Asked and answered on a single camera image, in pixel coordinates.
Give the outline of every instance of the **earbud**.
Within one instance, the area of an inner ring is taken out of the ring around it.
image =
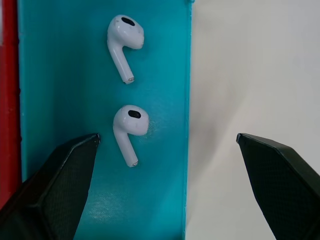
[[[130,84],[135,77],[123,52],[123,47],[141,49],[144,45],[144,29],[132,18],[125,15],[115,16],[109,24],[107,45],[122,81]]]
[[[123,158],[129,167],[138,164],[138,158],[129,140],[128,134],[145,135],[149,127],[149,116],[140,107],[123,106],[114,116],[113,132]]]

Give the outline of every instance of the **white earbud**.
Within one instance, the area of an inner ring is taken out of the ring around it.
[[[115,16],[109,24],[107,45],[122,81],[130,84],[135,77],[123,52],[123,47],[141,49],[144,45],[144,29],[132,18],[125,15]]]
[[[113,132],[123,158],[129,167],[138,164],[138,158],[128,134],[145,135],[149,127],[149,116],[145,110],[134,105],[123,106],[114,116]]]

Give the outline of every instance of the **teal plastic panel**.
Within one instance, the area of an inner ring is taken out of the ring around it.
[[[185,237],[192,3],[187,0],[19,0],[22,177],[54,148],[100,133],[89,197],[75,239]],[[111,19],[124,14],[145,34],[124,48],[135,75],[125,85],[107,48]],[[113,134],[123,105],[147,111],[147,135],[129,136],[127,167]]]

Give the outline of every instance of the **earbud stem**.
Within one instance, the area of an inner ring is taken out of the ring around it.
[[[113,132],[126,164],[130,168],[135,167],[138,164],[138,158],[128,134],[123,132],[123,130],[118,129],[116,126],[113,126]]]
[[[129,67],[127,59],[124,55],[123,46],[119,45],[116,41],[109,39],[107,45],[114,61],[114,64],[125,84],[130,84],[135,80],[135,77]]]

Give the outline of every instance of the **red surface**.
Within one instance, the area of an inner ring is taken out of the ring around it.
[[[2,0],[0,208],[21,184],[17,0]]]

